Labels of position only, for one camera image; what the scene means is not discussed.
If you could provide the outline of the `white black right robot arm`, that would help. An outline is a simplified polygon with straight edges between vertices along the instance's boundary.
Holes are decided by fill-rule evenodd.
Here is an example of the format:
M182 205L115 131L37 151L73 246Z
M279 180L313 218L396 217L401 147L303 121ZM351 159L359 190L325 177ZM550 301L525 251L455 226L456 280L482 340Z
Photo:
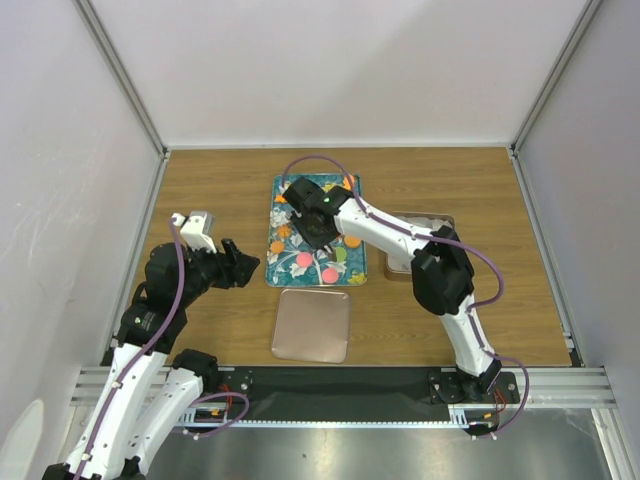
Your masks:
M413 296L440 318L455 354L462 394L474 402L492 395L502 362L490 346L477 316L484 306L474 295L474 268L468 257L480 253L460 242L456 231L434 231L387 214L354 189L328 191L307 178L282 187L292 207L292 223L315 250L326 250L338 237L355 237L408 266Z

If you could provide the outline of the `metal slotted tongs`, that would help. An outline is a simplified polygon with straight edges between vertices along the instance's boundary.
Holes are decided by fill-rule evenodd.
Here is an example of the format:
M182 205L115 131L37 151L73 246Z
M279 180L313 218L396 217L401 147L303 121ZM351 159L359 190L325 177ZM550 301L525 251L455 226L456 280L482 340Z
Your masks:
M315 258L317 260L327 260L327 261L330 261L330 262L334 262L332 260L332 250L337 246L343 247L341 245L333 245L333 244L331 244L331 245L327 245L325 247L322 247L321 249L316 250L315 253L314 253Z

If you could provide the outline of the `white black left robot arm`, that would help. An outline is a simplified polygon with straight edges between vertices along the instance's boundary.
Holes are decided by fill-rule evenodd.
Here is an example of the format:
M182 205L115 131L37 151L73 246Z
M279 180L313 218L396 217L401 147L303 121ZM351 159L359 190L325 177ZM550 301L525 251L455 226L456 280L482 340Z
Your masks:
M211 288L246 286L260 261L230 239L222 247L178 241L155 247L116 334L109 375L84 432L67 459L50 465L46 479L143 479L185 411L199 403L249 399L223 385L216 357L179 353L150 398L149 389L187 323L187 308Z

